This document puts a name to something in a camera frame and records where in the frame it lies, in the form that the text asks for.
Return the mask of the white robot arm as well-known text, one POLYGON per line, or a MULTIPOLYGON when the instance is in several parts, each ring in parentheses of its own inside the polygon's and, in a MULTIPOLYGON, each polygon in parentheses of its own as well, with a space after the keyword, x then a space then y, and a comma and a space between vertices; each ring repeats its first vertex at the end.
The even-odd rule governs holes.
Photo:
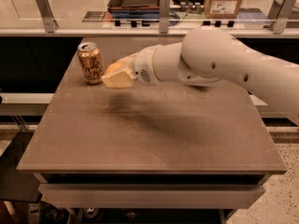
POLYGON ((112 89, 180 82, 205 86, 229 81, 299 123, 299 66, 250 49, 219 28, 198 27, 182 41, 144 48, 107 67, 112 89))

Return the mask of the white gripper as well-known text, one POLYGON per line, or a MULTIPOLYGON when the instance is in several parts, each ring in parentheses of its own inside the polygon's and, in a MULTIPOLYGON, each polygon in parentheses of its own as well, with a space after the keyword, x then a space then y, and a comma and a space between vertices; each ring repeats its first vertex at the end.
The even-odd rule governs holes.
POLYGON ((140 50, 136 56, 130 55, 119 59, 119 63, 127 65, 110 74, 101 76, 104 84, 111 89, 130 88, 136 79, 145 86, 156 86, 160 83, 154 70, 154 55, 160 45, 140 50), (134 67, 135 75, 130 68, 134 67))

